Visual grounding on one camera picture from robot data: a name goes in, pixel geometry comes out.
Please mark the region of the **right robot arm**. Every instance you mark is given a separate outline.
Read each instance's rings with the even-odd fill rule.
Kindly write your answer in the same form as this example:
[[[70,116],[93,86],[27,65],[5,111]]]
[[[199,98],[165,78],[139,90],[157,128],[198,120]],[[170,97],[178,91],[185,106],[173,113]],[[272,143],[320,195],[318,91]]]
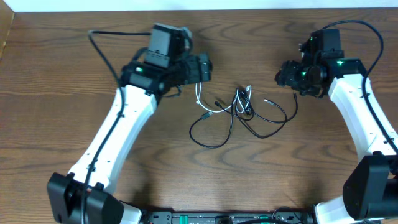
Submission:
[[[321,29],[300,46],[300,62],[286,61],[279,86],[301,95],[328,96],[353,138],[358,165],[343,193],[315,206],[317,223],[359,223],[397,217],[397,133],[371,89],[358,58],[346,58],[338,29]]]

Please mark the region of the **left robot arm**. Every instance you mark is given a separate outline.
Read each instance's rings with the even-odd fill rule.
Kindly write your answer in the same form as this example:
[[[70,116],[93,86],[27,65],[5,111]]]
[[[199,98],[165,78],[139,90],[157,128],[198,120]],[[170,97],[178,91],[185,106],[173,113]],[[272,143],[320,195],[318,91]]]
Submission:
[[[120,172],[141,129],[175,86],[211,78],[208,54],[163,63],[137,56],[121,70],[121,82],[103,124],[67,175],[53,173],[47,193],[57,223],[139,223],[142,211],[114,197]]]

